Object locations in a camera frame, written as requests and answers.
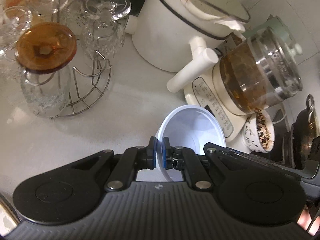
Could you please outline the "translucent plastic bowl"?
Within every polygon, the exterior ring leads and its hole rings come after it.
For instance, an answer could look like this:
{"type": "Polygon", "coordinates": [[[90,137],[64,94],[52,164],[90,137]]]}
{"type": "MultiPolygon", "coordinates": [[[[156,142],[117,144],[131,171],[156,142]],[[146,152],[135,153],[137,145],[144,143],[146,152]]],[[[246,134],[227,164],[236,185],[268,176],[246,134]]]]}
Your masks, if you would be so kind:
{"type": "Polygon", "coordinates": [[[195,105],[180,106],[171,111],[156,133],[157,169],[165,181],[181,181],[177,170],[163,166],[162,141],[169,138],[170,145],[191,148],[198,155],[205,155],[203,148],[208,142],[226,147],[226,140],[217,119],[205,108],[195,105]]]}

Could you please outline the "leaf pattern plate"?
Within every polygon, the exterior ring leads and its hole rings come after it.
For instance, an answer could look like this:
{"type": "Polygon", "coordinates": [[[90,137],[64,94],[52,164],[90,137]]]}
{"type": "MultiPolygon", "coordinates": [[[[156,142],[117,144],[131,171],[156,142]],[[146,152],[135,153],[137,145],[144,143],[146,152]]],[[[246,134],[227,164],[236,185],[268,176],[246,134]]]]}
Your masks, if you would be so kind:
{"type": "Polygon", "coordinates": [[[21,221],[12,204],[7,200],[7,198],[5,198],[2,193],[0,196],[0,201],[0,233],[1,237],[4,237],[11,233],[12,230],[14,230],[21,221]]]}

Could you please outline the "patterned bowl with tea leaves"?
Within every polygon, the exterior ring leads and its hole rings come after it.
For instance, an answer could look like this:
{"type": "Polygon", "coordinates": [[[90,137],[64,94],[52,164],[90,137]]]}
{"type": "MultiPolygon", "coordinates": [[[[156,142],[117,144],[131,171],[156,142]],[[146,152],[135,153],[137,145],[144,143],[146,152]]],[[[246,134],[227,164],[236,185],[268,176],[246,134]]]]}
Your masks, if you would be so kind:
{"type": "Polygon", "coordinates": [[[270,115],[262,110],[250,115],[242,129],[246,146],[260,153],[271,152],[274,147],[275,131],[270,115]]]}

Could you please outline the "dark wok pan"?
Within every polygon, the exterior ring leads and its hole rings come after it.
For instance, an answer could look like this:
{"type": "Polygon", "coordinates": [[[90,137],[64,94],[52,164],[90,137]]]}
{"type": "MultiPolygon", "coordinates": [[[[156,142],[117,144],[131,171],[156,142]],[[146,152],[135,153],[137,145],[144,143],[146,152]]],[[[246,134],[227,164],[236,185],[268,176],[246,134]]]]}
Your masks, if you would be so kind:
{"type": "Polygon", "coordinates": [[[307,160],[319,161],[319,147],[313,146],[313,142],[319,142],[319,122],[314,97],[309,94],[306,109],[299,113],[291,130],[283,136],[282,163],[289,168],[302,170],[307,160]]]}

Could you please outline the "glass kettle on base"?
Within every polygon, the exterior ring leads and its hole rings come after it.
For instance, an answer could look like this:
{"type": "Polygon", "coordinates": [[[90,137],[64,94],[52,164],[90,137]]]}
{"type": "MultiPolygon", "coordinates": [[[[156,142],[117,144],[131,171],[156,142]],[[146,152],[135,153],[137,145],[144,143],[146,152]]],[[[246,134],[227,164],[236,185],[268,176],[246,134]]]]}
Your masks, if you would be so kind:
{"type": "Polygon", "coordinates": [[[302,90],[295,61],[300,54],[296,42],[287,44],[271,27],[262,29],[185,86],[186,102],[212,113],[231,142],[250,115],[302,90]]]}

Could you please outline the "white electric cooking pot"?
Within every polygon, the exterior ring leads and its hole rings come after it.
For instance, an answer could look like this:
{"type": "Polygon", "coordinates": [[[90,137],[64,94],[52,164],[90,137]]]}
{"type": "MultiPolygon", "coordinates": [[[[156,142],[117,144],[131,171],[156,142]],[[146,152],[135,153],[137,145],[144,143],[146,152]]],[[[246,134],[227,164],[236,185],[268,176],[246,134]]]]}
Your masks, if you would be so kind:
{"type": "Polygon", "coordinates": [[[176,93],[213,67],[214,48],[250,19],[238,0],[145,0],[125,31],[148,63],[175,74],[167,89],[176,93]]]}

